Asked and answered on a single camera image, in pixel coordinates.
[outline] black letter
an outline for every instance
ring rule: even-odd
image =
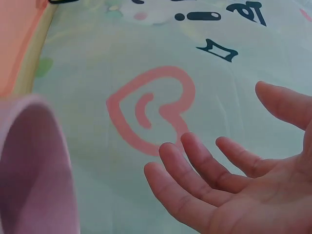
[[[260,8],[262,7],[262,4],[258,1],[247,1],[246,5],[241,3],[234,3],[229,5],[226,9],[228,11],[234,12],[236,10],[242,17],[245,17],[246,19],[249,19],[253,22],[256,22],[254,20],[254,13],[251,8],[254,8],[254,11],[256,12],[260,23],[264,26],[267,26],[267,24],[264,21],[264,18],[261,14]]]
[[[143,4],[144,2],[141,0],[131,0],[132,2],[136,3],[136,4]]]
[[[215,43],[214,41],[212,41],[210,39],[206,39],[206,43],[207,43],[207,46],[205,48],[197,47],[197,49],[200,49],[200,50],[206,51],[206,52],[208,52],[210,54],[213,54],[215,56],[218,56],[219,58],[222,58],[222,59],[224,59],[224,60],[226,60],[228,62],[232,62],[232,59],[236,55],[238,55],[238,52],[236,50],[227,49],[227,48],[225,48],[225,47],[223,47],[221,45],[218,45],[217,43]],[[220,55],[218,55],[216,53],[213,53],[213,52],[209,51],[209,50],[212,50],[214,46],[219,48],[220,50],[229,52],[230,54],[227,55],[226,57],[222,57],[222,56],[220,56]]]

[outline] palm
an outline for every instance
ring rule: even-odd
[[[198,174],[166,143],[165,169],[149,163],[145,175],[169,213],[201,233],[312,233],[312,97],[262,82],[256,92],[274,116],[306,131],[300,154],[263,160],[221,137],[217,146],[247,177],[233,175],[187,133],[181,141]]]

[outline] pink heart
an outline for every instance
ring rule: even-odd
[[[137,91],[140,87],[165,77],[177,79],[182,84],[183,88],[183,93],[178,101],[164,104],[159,108],[159,114],[169,122],[176,131],[175,144],[183,150],[180,137],[185,132],[188,132],[189,129],[180,114],[190,108],[194,101],[196,91],[192,78],[182,69],[174,66],[162,66],[151,69],[135,77],[106,100],[110,118],[121,137],[133,148],[152,156],[159,156],[159,145],[147,142],[138,136],[127,123],[119,105],[123,99]],[[147,129],[151,128],[151,123],[145,115],[145,106],[149,101],[153,100],[153,97],[152,93],[144,94],[136,104],[136,118],[139,124]]]

